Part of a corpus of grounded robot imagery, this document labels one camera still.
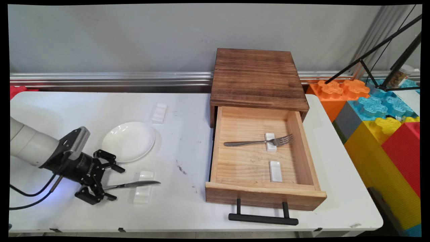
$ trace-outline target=fork handle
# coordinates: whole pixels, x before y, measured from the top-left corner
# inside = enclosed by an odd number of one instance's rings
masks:
[[[246,141],[246,142],[225,142],[224,146],[228,146],[228,147],[246,146],[246,145],[257,144],[257,143],[266,143],[266,142],[267,142],[267,140]]]

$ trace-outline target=plastic jar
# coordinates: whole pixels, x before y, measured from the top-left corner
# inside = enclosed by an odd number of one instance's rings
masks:
[[[414,68],[409,65],[402,65],[402,67],[394,74],[393,78],[388,82],[388,88],[398,88],[408,77],[414,72]]]

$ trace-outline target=open drawer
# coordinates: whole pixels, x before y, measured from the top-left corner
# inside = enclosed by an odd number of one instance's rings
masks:
[[[293,134],[294,141],[267,152],[264,143],[226,147],[224,142],[264,140]],[[270,181],[270,161],[281,163],[283,182]],[[298,111],[219,106],[206,201],[314,210],[327,195],[321,191]]]

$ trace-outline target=fork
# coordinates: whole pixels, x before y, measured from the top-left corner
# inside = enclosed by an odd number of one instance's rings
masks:
[[[274,146],[283,146],[288,143],[291,143],[294,140],[292,134],[289,134],[284,137],[272,139],[272,140],[260,140],[260,141],[245,141],[245,142],[225,142],[224,146],[235,147],[235,146],[246,146],[250,144],[258,144],[258,143],[270,143]]]

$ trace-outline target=black cable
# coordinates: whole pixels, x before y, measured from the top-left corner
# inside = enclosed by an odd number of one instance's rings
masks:
[[[40,191],[38,191],[37,193],[35,193],[35,194],[27,194],[27,193],[25,193],[25,192],[23,192],[23,191],[21,191],[20,189],[18,189],[18,188],[16,188],[16,187],[14,187],[12,184],[10,184],[9,183],[9,187],[10,188],[12,188],[12,189],[14,189],[15,191],[17,191],[17,192],[19,192],[21,195],[24,195],[24,196],[26,196],[26,197],[35,197],[35,196],[37,196],[37,195],[39,195],[39,194],[41,194],[48,186],[49,186],[49,184],[52,182],[52,180],[54,180],[54,178],[55,178],[55,176],[57,175],[57,173],[54,173],[54,175],[51,177],[51,179],[48,181],[48,183],[40,190]]]
[[[31,206],[34,206],[36,204],[38,204],[39,202],[45,200],[45,198],[47,198],[52,192],[48,192],[44,197],[42,197],[39,201],[34,202],[32,204],[26,205],[26,206],[21,206],[21,207],[16,207],[16,208],[9,208],[9,210],[18,210],[18,209],[24,209],[24,208],[29,208]]]
[[[14,189],[15,191],[17,191],[19,194],[21,194],[21,195],[24,195],[24,196],[26,196],[26,197],[35,197],[35,196],[37,196],[37,195],[39,195],[39,194],[41,194],[50,184],[51,184],[51,182],[52,182],[52,180],[54,180],[54,178],[55,178],[55,176],[56,175],[58,175],[59,173],[60,173],[60,171],[61,171],[61,169],[63,168],[63,166],[64,166],[64,164],[65,164],[65,161],[69,158],[69,156],[70,156],[70,153],[66,153],[66,154],[64,154],[63,155],[63,158],[61,159],[61,166],[58,168],[58,170],[52,175],[52,177],[51,177],[51,179],[48,181],[48,183],[46,183],[46,185],[40,190],[40,191],[38,191],[37,193],[35,193],[35,194],[28,194],[28,193],[25,193],[25,192],[23,192],[23,191],[21,191],[20,189],[18,189],[18,188],[16,188],[15,186],[13,186],[12,184],[10,184],[9,183],[9,187],[10,188],[12,188],[12,189]]]
[[[19,210],[19,209],[29,208],[29,207],[32,207],[32,206],[40,203],[41,201],[45,200],[55,190],[55,188],[57,188],[57,185],[60,183],[61,179],[63,179],[63,176],[60,176],[57,179],[57,181],[55,181],[55,184],[52,186],[51,190],[44,197],[39,199],[38,201],[36,201],[32,204],[29,204],[29,205],[21,206],[21,207],[9,208],[9,210]]]
[[[408,13],[408,15],[406,16],[405,20],[403,20],[402,24],[400,25],[400,27],[397,29],[397,31],[399,31],[399,29],[403,26],[403,24],[405,23],[405,21],[408,19],[409,15],[411,14],[412,10],[414,10],[416,4],[414,5],[414,7],[411,9],[411,11]],[[390,40],[387,45],[385,46],[384,50],[381,52],[380,56],[378,57],[378,59],[375,61],[375,63],[373,64],[372,68],[370,69],[370,72],[373,71],[373,68],[375,67],[376,63],[378,62],[378,60],[381,58],[382,54],[384,53],[384,51],[387,49],[388,45],[391,43]],[[367,85],[367,80],[369,79],[369,74],[367,74],[367,78],[366,78],[366,85]]]

